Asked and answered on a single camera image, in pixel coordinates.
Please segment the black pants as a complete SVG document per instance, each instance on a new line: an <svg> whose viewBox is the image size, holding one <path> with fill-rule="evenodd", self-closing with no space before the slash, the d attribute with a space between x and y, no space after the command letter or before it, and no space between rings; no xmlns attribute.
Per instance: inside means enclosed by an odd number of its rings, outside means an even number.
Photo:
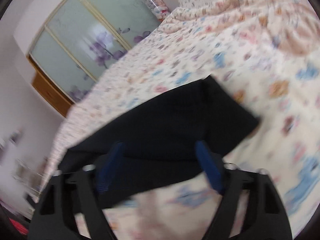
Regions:
<svg viewBox="0 0 320 240"><path fill-rule="evenodd" d="M167 91L117 117L71 147L58 168L96 164L96 189L108 209L134 194L194 178L195 145L225 156L259 125L211 77Z"/></svg>

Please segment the wooden door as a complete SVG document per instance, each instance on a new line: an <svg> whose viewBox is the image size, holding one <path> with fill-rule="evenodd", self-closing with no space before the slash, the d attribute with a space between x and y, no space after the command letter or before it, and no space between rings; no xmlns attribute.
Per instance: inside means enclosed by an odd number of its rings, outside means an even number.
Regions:
<svg viewBox="0 0 320 240"><path fill-rule="evenodd" d="M73 103L55 84L49 81L48 78L40 72L36 72L32 85L40 96L42 96L59 114L63 117L67 116Z"/></svg>

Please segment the cartoon print fleece blanket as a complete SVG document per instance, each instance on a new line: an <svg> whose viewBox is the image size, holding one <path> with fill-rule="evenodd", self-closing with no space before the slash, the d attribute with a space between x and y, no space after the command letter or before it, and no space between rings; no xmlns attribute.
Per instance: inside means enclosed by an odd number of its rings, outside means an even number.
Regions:
<svg viewBox="0 0 320 240"><path fill-rule="evenodd" d="M217 0L176 8L71 108L44 181L69 147L103 125L208 76L261 120L226 160L248 171L268 170L295 239L318 229L319 19L306 0Z"/></svg>

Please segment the frosted glass floral wardrobe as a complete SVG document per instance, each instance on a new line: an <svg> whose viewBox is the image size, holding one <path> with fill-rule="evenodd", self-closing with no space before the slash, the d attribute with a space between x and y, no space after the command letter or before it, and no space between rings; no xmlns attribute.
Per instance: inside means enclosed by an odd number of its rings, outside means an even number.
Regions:
<svg viewBox="0 0 320 240"><path fill-rule="evenodd" d="M142 0L64 0L29 54L67 98L79 102L105 70L158 26Z"/></svg>

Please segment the clear tube of plush toys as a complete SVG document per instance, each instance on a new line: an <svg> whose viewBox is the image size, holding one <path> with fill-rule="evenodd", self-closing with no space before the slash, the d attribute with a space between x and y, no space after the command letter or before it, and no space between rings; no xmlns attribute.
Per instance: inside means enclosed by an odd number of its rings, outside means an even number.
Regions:
<svg viewBox="0 0 320 240"><path fill-rule="evenodd" d="M163 0L143 0L149 10L156 16L157 20L164 21L170 14L169 8Z"/></svg>

